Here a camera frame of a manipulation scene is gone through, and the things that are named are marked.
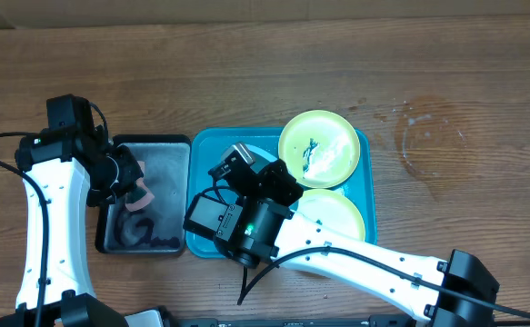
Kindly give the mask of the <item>pink green scrub sponge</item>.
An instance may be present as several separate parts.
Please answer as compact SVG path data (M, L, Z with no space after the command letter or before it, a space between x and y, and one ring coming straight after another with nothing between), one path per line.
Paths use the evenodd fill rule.
M155 196L145 185L144 177L140 177L135 181L135 188L125 196L125 209L130 213L142 210L154 199Z

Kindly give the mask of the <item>light blue plate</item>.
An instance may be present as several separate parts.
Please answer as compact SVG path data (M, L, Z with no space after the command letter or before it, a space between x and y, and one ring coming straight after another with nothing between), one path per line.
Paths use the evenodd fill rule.
M277 157L269 153L266 149L253 144L248 144L246 147L254 155L257 163L268 164L277 160Z

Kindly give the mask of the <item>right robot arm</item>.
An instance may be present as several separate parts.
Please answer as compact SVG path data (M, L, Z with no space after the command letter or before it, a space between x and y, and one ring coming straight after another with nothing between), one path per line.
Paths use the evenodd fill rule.
M197 194L185 214L184 228L214 243L225 257L264 273L285 267L348 283L393 304L428 326L490 326L496 281L477 259L454 252L461 263L399 253L350 238L291 210L303 194L283 161L255 173L248 163L229 157L210 170L237 193L226 204Z

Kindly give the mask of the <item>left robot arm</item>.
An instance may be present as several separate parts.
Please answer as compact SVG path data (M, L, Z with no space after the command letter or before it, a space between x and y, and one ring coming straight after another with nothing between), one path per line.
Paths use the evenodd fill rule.
M144 173L126 146L111 144L105 124L95 125L95 104L66 94L46 109L47 128L24 133L15 152L27 199L25 273L0 326L125 326L95 297L85 213L133 191Z

